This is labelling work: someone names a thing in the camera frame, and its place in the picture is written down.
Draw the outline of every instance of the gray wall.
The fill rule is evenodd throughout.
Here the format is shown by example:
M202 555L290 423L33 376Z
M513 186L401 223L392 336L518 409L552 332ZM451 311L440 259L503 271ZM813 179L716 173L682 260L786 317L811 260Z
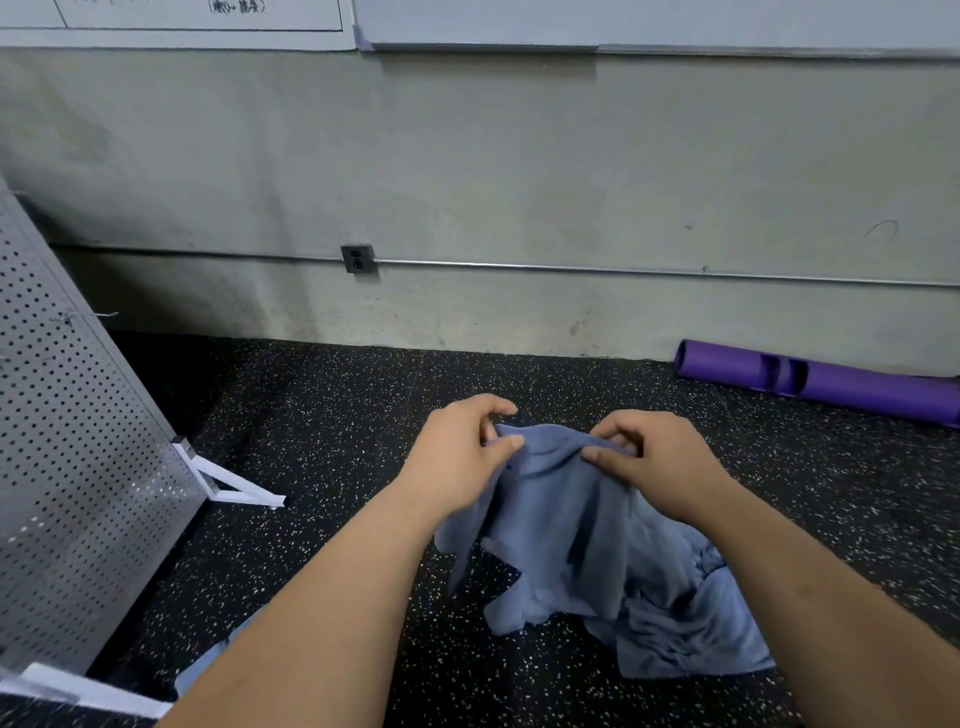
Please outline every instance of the gray wall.
M5 51L0 105L11 187L90 243L960 279L960 66ZM126 328L960 370L951 291L64 259Z

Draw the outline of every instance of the white metal foot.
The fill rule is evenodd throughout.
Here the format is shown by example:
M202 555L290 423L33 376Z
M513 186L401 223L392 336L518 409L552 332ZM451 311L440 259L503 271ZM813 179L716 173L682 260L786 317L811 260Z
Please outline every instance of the white metal foot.
M281 508L286 496L278 496L247 478L231 473L216 463L211 463L205 457L198 455L185 437L179 437L173 442L177 454L183 458L187 468L200 487L204 489L206 497L221 503L247 503L248 505L269 505L272 508ZM222 490L220 484L228 485L236 490Z
M154 720L160 720L173 707L173 703L153 700L41 663L33 663L19 675L4 671L0 692Z

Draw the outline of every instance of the person's left hand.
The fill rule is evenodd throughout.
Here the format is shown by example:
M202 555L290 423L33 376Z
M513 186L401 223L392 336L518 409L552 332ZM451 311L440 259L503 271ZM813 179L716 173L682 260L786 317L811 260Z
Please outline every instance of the person's left hand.
M435 409L407 455L396 484L432 511L437 523L477 500L493 471L523 447L522 435L497 438L494 412L513 415L516 405L476 395Z

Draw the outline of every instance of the person's right arm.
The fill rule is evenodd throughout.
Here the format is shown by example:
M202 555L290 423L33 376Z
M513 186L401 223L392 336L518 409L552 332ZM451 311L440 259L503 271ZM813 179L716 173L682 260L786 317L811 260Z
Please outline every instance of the person's right arm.
M714 542L811 726L960 725L960 651L737 483L688 420L621 410L590 434L641 456L585 459Z

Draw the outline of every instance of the perforated metal panel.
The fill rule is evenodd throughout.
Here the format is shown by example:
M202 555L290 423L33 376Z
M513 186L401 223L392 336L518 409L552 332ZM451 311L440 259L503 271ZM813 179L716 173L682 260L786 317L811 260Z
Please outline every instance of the perforated metal panel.
M9 192L0 317L0 666L83 672L204 494Z

